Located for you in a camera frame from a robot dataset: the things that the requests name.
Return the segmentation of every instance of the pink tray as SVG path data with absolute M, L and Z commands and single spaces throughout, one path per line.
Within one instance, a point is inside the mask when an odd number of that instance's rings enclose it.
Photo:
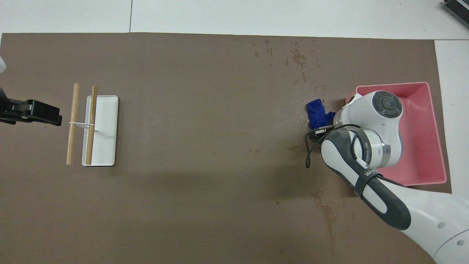
M 346 102 L 355 93 L 365 95 L 379 90 L 391 92 L 401 100 L 403 114 L 399 132 L 403 150 L 396 165 L 379 168 L 378 171 L 384 177 L 406 186 L 446 182 L 445 164 L 428 83 L 358 86 L 346 98 Z

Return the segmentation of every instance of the brown mat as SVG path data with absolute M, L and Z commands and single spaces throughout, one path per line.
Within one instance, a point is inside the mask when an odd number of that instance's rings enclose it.
M 433 41 L 3 34 L 1 56 L 7 96 L 64 120 L 0 124 L 4 263 L 433 263 L 303 141 L 315 98 L 426 81 L 447 167 Z M 120 98 L 114 167 L 81 166 L 83 132 L 65 165 L 74 82 L 79 121 L 92 85 Z

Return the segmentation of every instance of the blue towel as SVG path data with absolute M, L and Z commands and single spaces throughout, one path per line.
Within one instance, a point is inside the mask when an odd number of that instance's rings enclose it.
M 334 112 L 325 113 L 321 99 L 309 102 L 306 105 L 306 108 L 308 109 L 308 119 L 310 121 L 311 129 L 329 125 L 335 115 Z

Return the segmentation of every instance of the wooden dowel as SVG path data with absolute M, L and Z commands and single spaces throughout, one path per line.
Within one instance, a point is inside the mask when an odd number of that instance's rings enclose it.
M 86 143 L 86 160 L 85 165 L 91 165 L 91 158 L 93 155 L 93 140 L 94 140 L 94 122 L 96 120 L 96 99 L 98 97 L 98 88 L 93 86 L 91 91 L 91 107 L 90 107 L 90 129 L 88 130 L 88 141 Z
M 80 84 L 73 84 L 72 113 L 70 114 L 70 122 L 76 122 L 76 113 L 78 112 L 79 93 L 80 93 Z M 74 143 L 75 143 L 75 124 L 70 124 L 70 129 L 68 131 L 67 162 L 65 163 L 66 165 L 72 164 Z

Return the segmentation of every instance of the water stain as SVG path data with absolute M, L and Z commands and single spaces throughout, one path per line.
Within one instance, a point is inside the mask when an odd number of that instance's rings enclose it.
M 306 63 L 303 61 L 303 60 L 306 60 L 306 56 L 301 54 L 298 49 L 295 49 L 293 51 L 292 59 L 296 64 L 300 65 L 301 68 L 303 68 L 304 64 Z
M 326 223 L 327 236 L 329 237 L 329 249 L 331 254 L 335 253 L 335 232 L 332 229 L 333 224 L 337 222 L 337 215 L 332 213 L 332 208 L 323 203 L 322 201 L 322 190 L 311 191 L 310 196 L 313 197 L 316 206 L 320 207 L 323 213 L 323 218 Z
M 304 81 L 304 83 L 307 84 L 308 82 L 306 81 L 306 76 L 304 75 L 304 72 L 301 73 L 301 76 L 303 76 L 303 81 Z
M 332 225 L 337 222 L 337 215 L 332 213 L 332 208 L 327 205 L 323 204 L 321 206 L 322 212 L 323 212 L 323 217 L 327 226 L 327 235 L 329 236 L 329 248 L 331 250 L 331 253 L 335 253 L 335 233 L 332 231 Z

